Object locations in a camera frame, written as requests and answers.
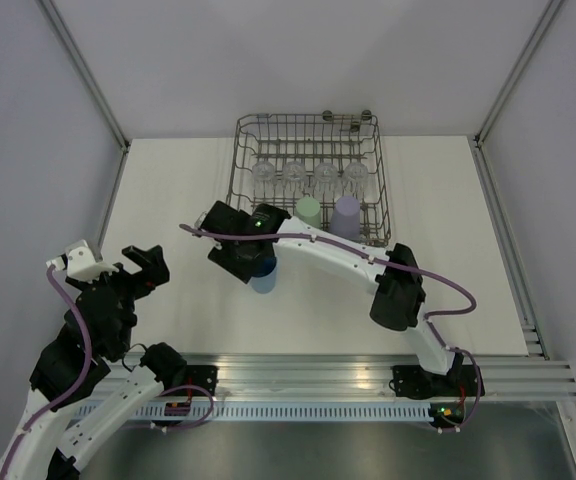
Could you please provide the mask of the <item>blue plastic cup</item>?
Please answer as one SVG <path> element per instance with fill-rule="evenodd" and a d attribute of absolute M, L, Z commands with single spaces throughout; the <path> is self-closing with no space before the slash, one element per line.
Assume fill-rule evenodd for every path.
<path fill-rule="evenodd" d="M 277 271 L 277 259 L 266 258 L 261 267 L 251 276 L 249 286 L 259 294 L 270 293 L 276 285 Z"/>

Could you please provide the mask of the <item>green plastic cup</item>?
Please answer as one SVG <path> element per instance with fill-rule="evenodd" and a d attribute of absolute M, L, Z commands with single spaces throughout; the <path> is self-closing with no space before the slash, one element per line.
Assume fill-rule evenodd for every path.
<path fill-rule="evenodd" d="M 295 215 L 311 227 L 316 229 L 322 227 L 321 204 L 312 196 L 304 196 L 296 202 Z"/>

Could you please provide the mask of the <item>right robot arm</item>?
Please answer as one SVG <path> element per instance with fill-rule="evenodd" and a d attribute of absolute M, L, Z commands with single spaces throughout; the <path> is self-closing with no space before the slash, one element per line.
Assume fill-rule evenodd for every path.
<path fill-rule="evenodd" d="M 410 247 L 357 243 L 269 204 L 247 213 L 217 201 L 196 225 L 199 236 L 216 243 L 209 260 L 243 282 L 265 275 L 277 259 L 305 260 L 365 288 L 372 298 L 370 319 L 402 334 L 417 358 L 414 365 L 392 366 L 389 387 L 396 396 L 427 400 L 484 395 L 482 373 L 471 354 L 449 346 L 433 325 L 432 318 L 443 313 L 427 310 L 423 281 L 430 278 L 462 294 L 469 302 L 465 314 L 475 310 L 476 300 L 455 282 L 420 269 Z"/>

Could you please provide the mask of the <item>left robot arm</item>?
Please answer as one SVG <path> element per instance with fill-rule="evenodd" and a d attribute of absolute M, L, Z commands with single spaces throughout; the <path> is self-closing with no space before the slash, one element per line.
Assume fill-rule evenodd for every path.
<path fill-rule="evenodd" d="M 157 398 L 166 400 L 165 412 L 148 426 L 159 432 L 200 426 L 214 412 L 216 368 L 192 366 L 160 342 L 145 347 L 91 413 L 74 419 L 111 363 L 129 352 L 136 301 L 170 279 L 161 246 L 128 246 L 122 254 L 138 271 L 105 262 L 84 240 L 47 261 L 47 280 L 67 305 L 64 324 L 32 371 L 23 414 L 0 457 L 0 479 L 79 478 L 99 448 Z"/>

